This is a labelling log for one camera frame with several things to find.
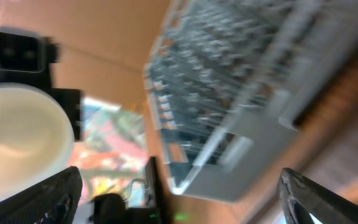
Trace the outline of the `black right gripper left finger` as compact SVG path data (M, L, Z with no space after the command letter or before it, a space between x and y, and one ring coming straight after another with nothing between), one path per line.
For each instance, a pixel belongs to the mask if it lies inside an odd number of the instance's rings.
M0 224L72 223L82 186L71 166L0 202Z

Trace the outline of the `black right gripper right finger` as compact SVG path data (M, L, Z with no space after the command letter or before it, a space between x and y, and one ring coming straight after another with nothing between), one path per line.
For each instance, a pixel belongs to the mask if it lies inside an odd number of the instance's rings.
M291 168L282 169L277 192L289 224L313 224L313 217L324 224L358 224L358 205Z

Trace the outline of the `small white cup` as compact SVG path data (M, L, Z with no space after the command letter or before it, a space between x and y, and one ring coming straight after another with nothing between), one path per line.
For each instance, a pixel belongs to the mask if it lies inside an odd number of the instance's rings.
M0 197L65 169L74 142L68 116L46 92L0 84Z

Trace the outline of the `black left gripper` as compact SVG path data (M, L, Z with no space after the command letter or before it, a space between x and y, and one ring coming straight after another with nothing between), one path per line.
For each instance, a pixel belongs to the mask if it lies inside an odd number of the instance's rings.
M56 63L56 59L46 56L42 59L44 66L38 72L3 70L0 68L0 84L20 83L42 90L52 97L64 110L68 116L71 129L76 141L81 140L81 98L83 93L78 89L55 88L52 84L51 64Z

